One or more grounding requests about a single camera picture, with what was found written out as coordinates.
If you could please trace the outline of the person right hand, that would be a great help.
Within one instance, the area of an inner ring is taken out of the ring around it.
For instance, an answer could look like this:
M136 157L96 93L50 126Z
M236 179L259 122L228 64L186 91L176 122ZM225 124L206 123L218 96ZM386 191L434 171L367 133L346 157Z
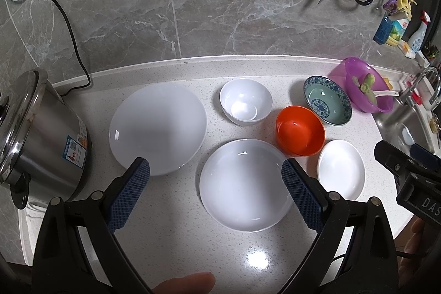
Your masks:
M398 261L398 293L440 293L440 229L414 216Z

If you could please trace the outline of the person left hand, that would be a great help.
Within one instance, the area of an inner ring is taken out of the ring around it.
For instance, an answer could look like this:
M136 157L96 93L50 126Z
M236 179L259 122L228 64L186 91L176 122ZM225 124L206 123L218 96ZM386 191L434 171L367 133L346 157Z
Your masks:
M215 277L211 272L199 272L166 280L152 291L155 294L206 294L214 285Z

